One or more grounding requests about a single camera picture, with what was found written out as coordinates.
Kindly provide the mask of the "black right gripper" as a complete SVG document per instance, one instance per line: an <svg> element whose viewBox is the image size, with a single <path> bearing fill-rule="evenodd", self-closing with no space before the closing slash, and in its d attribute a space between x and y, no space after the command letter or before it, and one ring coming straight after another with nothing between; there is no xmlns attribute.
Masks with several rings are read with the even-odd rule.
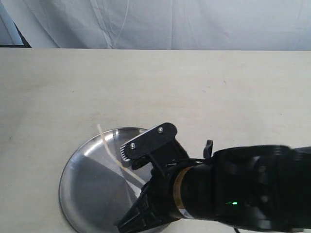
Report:
<svg viewBox="0 0 311 233"><path fill-rule="evenodd" d="M151 178L139 198L117 223L120 233L139 233L180 219L173 199L173 183L179 170L177 165L167 165L164 171L151 169Z"/></svg>

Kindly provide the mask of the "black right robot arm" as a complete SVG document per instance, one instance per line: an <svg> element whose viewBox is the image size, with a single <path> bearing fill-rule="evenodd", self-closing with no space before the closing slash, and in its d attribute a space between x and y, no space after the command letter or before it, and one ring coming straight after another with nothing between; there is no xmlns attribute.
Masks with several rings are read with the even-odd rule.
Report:
<svg viewBox="0 0 311 233"><path fill-rule="evenodd" d="M235 147L154 167L117 229L139 233L183 218L220 222L237 232L309 229L310 147Z"/></svg>

